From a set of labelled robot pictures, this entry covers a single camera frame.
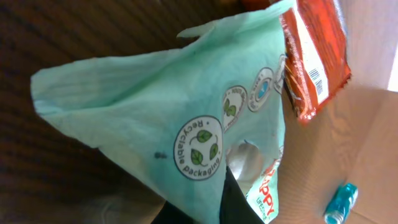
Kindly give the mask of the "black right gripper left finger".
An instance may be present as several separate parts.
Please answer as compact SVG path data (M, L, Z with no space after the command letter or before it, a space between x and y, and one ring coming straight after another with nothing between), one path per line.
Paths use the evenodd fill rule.
M195 224L195 221L166 201L151 224Z

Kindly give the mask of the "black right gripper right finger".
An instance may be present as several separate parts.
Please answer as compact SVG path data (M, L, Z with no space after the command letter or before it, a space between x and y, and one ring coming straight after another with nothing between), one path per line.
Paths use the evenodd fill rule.
M249 206L233 173L226 168L223 196L220 205L221 224L263 224Z

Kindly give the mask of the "green white packet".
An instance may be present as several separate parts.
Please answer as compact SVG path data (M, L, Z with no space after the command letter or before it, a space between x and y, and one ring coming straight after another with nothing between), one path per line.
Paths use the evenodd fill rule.
M92 58L31 78L36 113L105 156L197 223L220 223L226 168L263 223L279 212L281 92L248 108L259 72L281 68L280 1L181 31L181 49Z

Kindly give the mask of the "teal mouthwash bottle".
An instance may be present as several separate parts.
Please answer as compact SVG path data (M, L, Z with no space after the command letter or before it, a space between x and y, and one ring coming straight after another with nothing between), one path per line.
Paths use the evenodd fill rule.
M348 183L338 187L326 207L324 221L326 224L344 224L358 198L357 186Z

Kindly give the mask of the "red candy bar wrapper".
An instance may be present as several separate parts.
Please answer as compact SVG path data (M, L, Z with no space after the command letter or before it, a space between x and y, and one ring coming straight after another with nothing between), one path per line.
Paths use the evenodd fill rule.
M281 68L271 78L262 69L248 97L250 111L258 111L267 91L290 92L297 119L306 123L347 84L351 70L346 56L346 31L338 1L294 0L279 17L285 36Z

